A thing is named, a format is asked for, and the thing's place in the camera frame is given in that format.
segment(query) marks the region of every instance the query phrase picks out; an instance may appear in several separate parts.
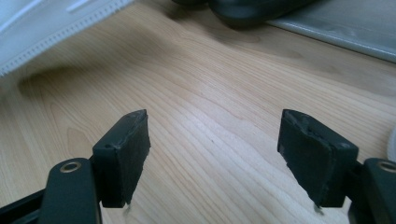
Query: clamp jaw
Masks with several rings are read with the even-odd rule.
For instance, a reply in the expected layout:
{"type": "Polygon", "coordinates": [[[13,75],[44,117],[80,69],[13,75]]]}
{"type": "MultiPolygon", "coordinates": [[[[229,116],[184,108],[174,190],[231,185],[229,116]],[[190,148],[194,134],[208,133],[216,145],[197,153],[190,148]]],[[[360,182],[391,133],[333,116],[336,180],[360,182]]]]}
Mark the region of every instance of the clamp jaw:
{"type": "Polygon", "coordinates": [[[55,165],[45,189],[0,209],[2,223],[102,223],[103,207],[130,203],[149,154],[146,110],[122,117],[93,147],[90,159],[55,165]]]}
{"type": "Polygon", "coordinates": [[[283,110],[277,151],[318,207],[351,201],[350,223],[396,223],[396,163],[368,159],[359,149],[316,119],[283,110]]]}

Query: wooden desk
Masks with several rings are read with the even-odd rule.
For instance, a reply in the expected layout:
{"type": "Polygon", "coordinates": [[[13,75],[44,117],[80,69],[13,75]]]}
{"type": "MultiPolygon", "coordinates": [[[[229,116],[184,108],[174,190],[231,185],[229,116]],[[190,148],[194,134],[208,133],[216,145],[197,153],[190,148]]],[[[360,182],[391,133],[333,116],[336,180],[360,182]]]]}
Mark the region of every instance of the wooden desk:
{"type": "Polygon", "coordinates": [[[105,223],[347,223],[348,203],[316,213],[276,152],[281,111],[327,124],[360,161],[385,158],[396,125],[395,64],[266,25],[235,31],[170,0],[136,3],[1,80],[0,206],[148,110],[132,209],[104,210],[105,223]]]}

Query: wood grain surface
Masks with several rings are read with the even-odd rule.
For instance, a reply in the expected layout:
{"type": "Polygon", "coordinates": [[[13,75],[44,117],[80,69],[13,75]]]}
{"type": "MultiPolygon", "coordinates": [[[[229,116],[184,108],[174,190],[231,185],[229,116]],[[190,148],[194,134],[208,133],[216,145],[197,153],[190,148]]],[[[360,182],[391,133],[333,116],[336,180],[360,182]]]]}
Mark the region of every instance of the wood grain surface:
{"type": "Polygon", "coordinates": [[[276,152],[282,109],[339,132],[359,161],[385,158],[396,125],[395,64],[170,0],[137,2],[0,82],[0,206],[147,109],[132,206],[104,209],[105,223],[347,223],[349,202],[315,212],[276,152]]]}

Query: black object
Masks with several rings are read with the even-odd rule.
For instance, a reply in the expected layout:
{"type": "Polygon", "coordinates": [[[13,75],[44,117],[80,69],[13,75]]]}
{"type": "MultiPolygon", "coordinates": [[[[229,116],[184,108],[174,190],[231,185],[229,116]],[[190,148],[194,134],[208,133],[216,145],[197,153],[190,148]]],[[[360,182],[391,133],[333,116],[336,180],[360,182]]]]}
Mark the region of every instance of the black object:
{"type": "Polygon", "coordinates": [[[341,207],[347,196],[350,223],[396,223],[396,163],[356,161],[358,148],[319,121],[285,109],[278,152],[317,206],[341,207]]]}
{"type": "Polygon", "coordinates": [[[0,209],[1,223],[102,223],[104,207],[130,203],[149,154],[146,110],[122,117],[93,147],[92,157],[63,161],[45,189],[0,209]]]}
{"type": "Polygon", "coordinates": [[[263,23],[315,0],[210,0],[209,7],[225,23],[244,27],[263,23]]]}
{"type": "Polygon", "coordinates": [[[172,0],[182,6],[196,6],[206,3],[207,0],[172,0]]]}

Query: black shoe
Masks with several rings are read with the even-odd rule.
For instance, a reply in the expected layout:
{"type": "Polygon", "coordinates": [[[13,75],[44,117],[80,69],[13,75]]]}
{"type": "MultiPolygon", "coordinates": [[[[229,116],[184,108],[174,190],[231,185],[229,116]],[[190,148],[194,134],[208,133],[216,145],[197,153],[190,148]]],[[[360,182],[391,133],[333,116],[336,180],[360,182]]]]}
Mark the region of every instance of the black shoe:
{"type": "Polygon", "coordinates": [[[209,0],[209,7],[225,23],[244,27],[269,21],[315,0],[209,0]]]}

